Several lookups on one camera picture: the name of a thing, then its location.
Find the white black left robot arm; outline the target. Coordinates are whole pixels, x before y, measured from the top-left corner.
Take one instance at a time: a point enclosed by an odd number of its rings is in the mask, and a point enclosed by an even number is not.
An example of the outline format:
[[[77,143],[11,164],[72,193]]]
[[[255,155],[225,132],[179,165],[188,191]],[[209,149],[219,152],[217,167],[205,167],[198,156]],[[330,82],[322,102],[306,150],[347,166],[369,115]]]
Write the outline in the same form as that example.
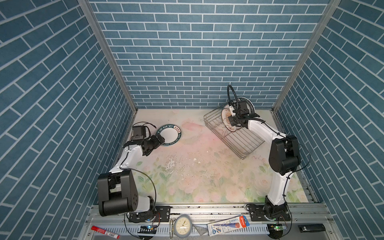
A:
[[[156,215],[156,197],[141,196],[134,179],[134,172],[149,177],[137,170],[139,160],[148,156],[165,142],[159,135],[124,144],[117,164],[108,172],[99,175],[97,181],[99,213],[102,217],[129,214],[134,223],[150,221]]]

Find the metal wire dish rack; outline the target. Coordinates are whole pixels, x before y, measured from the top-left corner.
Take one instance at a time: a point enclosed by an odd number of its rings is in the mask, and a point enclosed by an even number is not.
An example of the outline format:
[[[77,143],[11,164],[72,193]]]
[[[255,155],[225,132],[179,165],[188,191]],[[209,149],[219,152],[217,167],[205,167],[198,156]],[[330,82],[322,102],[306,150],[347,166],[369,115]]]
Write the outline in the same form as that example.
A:
[[[232,127],[223,121],[223,118],[230,115],[230,107],[223,104],[204,115],[205,125],[225,143],[239,158],[244,159],[265,141],[252,131]]]

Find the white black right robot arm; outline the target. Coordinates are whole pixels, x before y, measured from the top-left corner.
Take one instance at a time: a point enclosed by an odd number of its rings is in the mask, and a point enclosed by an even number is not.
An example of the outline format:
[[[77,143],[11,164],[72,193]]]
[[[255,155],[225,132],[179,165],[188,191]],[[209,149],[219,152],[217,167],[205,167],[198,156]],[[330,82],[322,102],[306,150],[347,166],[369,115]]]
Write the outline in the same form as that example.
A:
[[[249,111],[241,116],[229,107],[223,109],[221,115],[228,130],[233,132],[240,127],[247,128],[270,145],[269,165],[274,175],[265,198],[264,215],[269,220],[279,218],[288,211],[286,195],[291,175],[301,164],[297,138],[279,132],[260,118],[251,117]]]

